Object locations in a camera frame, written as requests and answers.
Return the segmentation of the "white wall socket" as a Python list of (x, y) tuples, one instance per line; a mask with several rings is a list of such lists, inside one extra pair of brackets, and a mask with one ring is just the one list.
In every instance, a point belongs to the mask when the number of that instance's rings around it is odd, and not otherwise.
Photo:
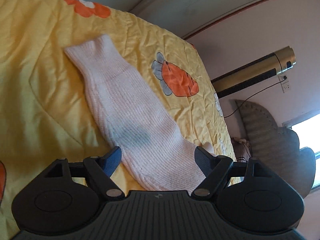
[(283, 93), (287, 93), (291, 89), (287, 75), (279, 75), (278, 79), (281, 84)]

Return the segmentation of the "yellow carrot print quilt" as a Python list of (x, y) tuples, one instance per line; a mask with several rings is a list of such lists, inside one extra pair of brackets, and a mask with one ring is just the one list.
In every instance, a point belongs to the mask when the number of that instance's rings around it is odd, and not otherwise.
[[(110, 150), (88, 108), (83, 77), (63, 51), (103, 34), (138, 69), (187, 140), (235, 156), (208, 73), (187, 41), (96, 2), (1, 0), (1, 239), (19, 231), (12, 200), (50, 163)], [(157, 53), (187, 72), (199, 92), (166, 96), (151, 70)]]

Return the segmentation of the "gold tower fan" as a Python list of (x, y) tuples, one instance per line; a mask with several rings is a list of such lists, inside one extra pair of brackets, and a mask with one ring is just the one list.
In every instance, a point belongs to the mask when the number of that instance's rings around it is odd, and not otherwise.
[(289, 46), (252, 61), (211, 81), (218, 98), (234, 94), (271, 77), (281, 75), (296, 64)]

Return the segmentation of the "pink knitted sweater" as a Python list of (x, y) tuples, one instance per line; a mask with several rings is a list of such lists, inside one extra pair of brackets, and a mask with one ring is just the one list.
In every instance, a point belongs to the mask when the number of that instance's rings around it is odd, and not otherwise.
[(195, 163), (196, 145), (181, 134), (138, 70), (102, 35), (64, 49), (85, 82), (93, 118), (122, 162), (146, 190), (193, 192), (205, 176)]

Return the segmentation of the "window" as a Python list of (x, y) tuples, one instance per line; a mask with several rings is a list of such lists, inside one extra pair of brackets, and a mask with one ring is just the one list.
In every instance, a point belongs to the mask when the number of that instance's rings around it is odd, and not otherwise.
[(286, 121), (283, 127), (293, 130), (299, 137), (300, 149), (311, 148), (316, 159), (315, 181), (312, 190), (319, 187), (319, 109)]

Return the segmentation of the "grey scalloped headboard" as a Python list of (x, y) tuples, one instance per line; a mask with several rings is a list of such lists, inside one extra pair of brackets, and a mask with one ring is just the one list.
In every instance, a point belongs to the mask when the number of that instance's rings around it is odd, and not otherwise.
[(258, 158), (305, 198), (315, 180), (313, 150), (300, 148), (297, 133), (279, 127), (263, 106), (243, 100), (235, 100), (235, 103), (251, 145), (252, 157)]

